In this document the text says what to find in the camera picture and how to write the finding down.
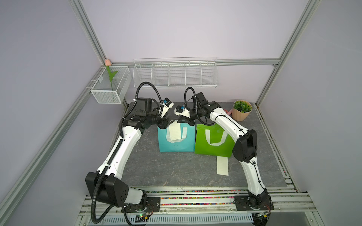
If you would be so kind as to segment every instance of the paper note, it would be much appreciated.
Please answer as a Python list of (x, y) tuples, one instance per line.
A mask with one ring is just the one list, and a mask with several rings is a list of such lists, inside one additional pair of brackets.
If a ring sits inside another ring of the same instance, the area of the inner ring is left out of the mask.
[(98, 81), (99, 81), (99, 82), (102, 82), (102, 81), (103, 81), (103, 75), (99, 76)]
[(227, 157), (217, 156), (216, 164), (217, 164), (217, 174), (219, 175), (229, 175), (229, 166), (227, 163)]
[(171, 140), (178, 140), (181, 139), (181, 126), (180, 123), (173, 122), (169, 125), (170, 130), (170, 138)]
[(210, 130), (209, 129), (205, 130), (205, 137), (206, 137), (206, 141), (207, 141), (208, 144), (210, 144), (212, 146), (220, 146), (225, 142), (226, 137), (227, 137), (227, 132), (226, 131), (223, 132), (223, 136), (221, 137), (221, 141), (218, 142), (218, 143), (211, 143), (211, 141), (210, 141)]

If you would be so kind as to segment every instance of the green shopping bag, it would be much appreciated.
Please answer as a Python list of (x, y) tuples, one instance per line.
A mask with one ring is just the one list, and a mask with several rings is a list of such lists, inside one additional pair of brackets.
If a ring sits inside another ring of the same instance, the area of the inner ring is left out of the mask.
[(195, 154), (230, 157), (235, 142), (218, 124), (196, 125)]

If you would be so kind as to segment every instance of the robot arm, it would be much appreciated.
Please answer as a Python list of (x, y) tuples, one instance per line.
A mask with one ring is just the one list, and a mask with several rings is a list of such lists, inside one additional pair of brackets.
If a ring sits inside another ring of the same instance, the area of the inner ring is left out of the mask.
[(192, 110), (188, 110), (186, 106), (176, 107), (175, 114), (180, 115), (178, 122), (186, 122), (190, 125), (194, 125), (194, 120), (198, 119), (201, 123), (206, 124), (200, 119), (200, 117), (206, 116), (214, 123), (219, 124), (235, 141), (232, 153), (241, 163), (248, 182), (249, 198), (247, 204), (253, 210), (262, 209), (264, 205), (268, 205), (270, 209), (273, 209), (272, 201), (265, 185), (261, 181), (257, 165), (256, 150), (258, 149), (258, 146), (255, 130), (248, 130), (241, 126), (227, 115), (218, 103), (215, 101), (208, 102), (203, 93), (195, 94), (194, 92), (192, 99), (194, 101)]
[[(89, 194), (92, 197), (91, 219), (93, 223), (99, 223), (113, 206), (135, 204), (137, 209), (146, 208), (146, 192), (128, 187), (121, 179), (131, 151), (144, 130), (154, 124), (164, 129), (173, 122), (165, 117), (173, 103), (166, 98), (163, 100), (162, 108), (152, 110), (152, 101), (153, 99), (150, 98), (138, 98), (135, 101), (130, 112), (121, 120), (120, 136), (106, 160), (96, 172), (89, 172), (85, 178)], [(100, 218), (97, 218), (95, 214), (96, 201), (110, 204)]]

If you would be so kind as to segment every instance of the white wall panel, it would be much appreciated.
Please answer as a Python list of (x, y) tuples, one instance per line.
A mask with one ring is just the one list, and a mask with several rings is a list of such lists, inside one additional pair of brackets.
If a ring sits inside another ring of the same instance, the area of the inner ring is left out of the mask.
[(260, 108), (325, 225), (361, 225), (362, 2), (322, 1)]
[(108, 155), (122, 105), (90, 97), (7, 226), (73, 226), (89, 195), (88, 172)]
[(100, 63), (66, 0), (0, 1), (0, 33), (2, 201)]
[[(206, 99), (217, 102), (234, 102), (243, 99), (249, 102), (256, 102), (267, 79), (272, 73), (272, 65), (240, 65), (240, 66), (219, 66), (219, 85), (216, 88), (195, 88), (195, 92), (203, 92)], [(152, 88), (143, 86), (139, 97), (153, 97), (157, 95)], [(161, 98), (169, 98), (173, 102), (183, 102), (185, 88), (158, 88)], [(126, 100), (133, 102), (136, 88), (133, 81), (126, 93)]]
[(83, 0), (113, 62), (278, 58), (308, 0)]

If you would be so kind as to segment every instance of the white wire basket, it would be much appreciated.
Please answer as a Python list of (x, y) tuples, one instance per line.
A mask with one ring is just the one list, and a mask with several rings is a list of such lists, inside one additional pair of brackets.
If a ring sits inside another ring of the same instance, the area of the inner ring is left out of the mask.
[(200, 88), (218, 85), (218, 67), (215, 58), (206, 60), (173, 59), (172, 61), (169, 59), (166, 61), (134, 60), (134, 86), (138, 87), (145, 81), (151, 82), (158, 88), (184, 88), (188, 86)]
[(90, 90), (98, 103), (122, 103), (132, 77), (127, 66), (109, 66), (111, 72), (118, 71), (109, 81), (109, 75), (104, 67), (101, 75)]

